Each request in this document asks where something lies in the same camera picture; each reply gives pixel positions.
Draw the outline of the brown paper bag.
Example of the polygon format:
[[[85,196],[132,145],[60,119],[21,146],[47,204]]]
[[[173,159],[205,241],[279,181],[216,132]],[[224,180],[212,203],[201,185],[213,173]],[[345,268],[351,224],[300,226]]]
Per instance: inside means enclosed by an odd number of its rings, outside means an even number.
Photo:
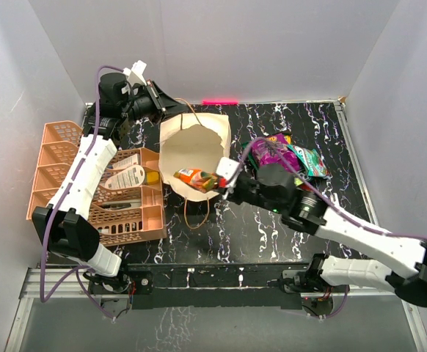
[[[158,169],[163,183],[182,200],[210,203],[213,191],[202,193],[188,186],[174,174],[180,169],[214,172],[220,159],[230,155],[231,128],[226,114],[198,113],[183,98],[176,98],[187,111],[160,124]]]

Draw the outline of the purple snack packet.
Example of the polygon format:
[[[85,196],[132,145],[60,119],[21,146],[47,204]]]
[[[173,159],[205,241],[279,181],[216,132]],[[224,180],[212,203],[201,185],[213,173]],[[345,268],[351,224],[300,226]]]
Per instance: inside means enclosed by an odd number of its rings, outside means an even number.
[[[266,136],[266,139],[274,144],[274,147],[264,140],[258,140],[252,146],[259,168],[269,164],[279,164],[285,168],[281,155],[296,171],[301,169],[299,159],[288,149],[288,145],[293,141],[289,133],[276,133]]]

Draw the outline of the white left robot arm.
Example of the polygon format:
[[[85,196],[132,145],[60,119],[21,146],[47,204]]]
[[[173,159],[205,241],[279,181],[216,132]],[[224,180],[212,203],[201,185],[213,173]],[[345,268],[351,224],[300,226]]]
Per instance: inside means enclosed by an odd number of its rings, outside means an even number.
[[[32,223],[43,246],[40,258],[40,299],[45,292],[47,256],[55,254],[78,265],[72,274],[84,271],[89,279],[121,293],[130,285],[130,274],[121,257],[101,243],[101,234],[90,221],[90,208],[107,166],[116,156],[131,124],[148,118],[160,123],[190,106],[164,93],[156,82],[113,67],[96,76],[97,99],[87,111],[83,134],[73,163],[61,186],[45,206],[32,212]]]

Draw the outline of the orange candy packet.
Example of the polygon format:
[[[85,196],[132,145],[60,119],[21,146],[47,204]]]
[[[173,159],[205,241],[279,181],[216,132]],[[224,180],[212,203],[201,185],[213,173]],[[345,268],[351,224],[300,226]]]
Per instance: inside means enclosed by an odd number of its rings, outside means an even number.
[[[180,169],[174,173],[174,177],[202,193],[227,186],[227,180],[224,177],[201,169]]]

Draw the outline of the teal mint candy bag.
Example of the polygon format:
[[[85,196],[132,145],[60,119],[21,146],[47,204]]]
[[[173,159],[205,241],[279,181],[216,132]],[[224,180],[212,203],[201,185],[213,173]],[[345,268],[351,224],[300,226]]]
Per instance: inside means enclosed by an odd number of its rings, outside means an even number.
[[[329,177],[328,169],[316,150],[308,150],[293,144],[289,144],[288,149],[291,150],[302,163],[307,176],[323,179]]]

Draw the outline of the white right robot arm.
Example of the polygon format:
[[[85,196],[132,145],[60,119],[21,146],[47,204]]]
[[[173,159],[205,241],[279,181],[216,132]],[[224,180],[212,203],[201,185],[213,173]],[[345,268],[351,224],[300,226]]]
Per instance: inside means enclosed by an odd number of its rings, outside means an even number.
[[[363,221],[327,198],[295,184],[280,164],[265,165],[255,176],[229,158],[221,158],[216,172],[227,180],[224,198],[245,202],[280,215],[297,232],[341,243],[367,255],[346,259],[315,254],[305,271],[283,273],[278,285],[286,292],[326,292],[355,285],[391,292],[401,300],[427,308],[427,240],[395,237]]]

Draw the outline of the green real cookies bag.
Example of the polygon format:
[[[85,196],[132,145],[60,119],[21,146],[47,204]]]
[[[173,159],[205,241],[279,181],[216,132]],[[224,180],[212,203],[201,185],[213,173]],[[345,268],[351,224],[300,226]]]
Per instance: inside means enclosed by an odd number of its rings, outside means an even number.
[[[255,158],[255,154],[254,154],[254,149],[253,147],[251,147],[249,149],[249,152],[247,154],[247,162],[249,163],[249,165],[252,167],[252,169],[256,172],[259,168],[258,166],[258,162]]]

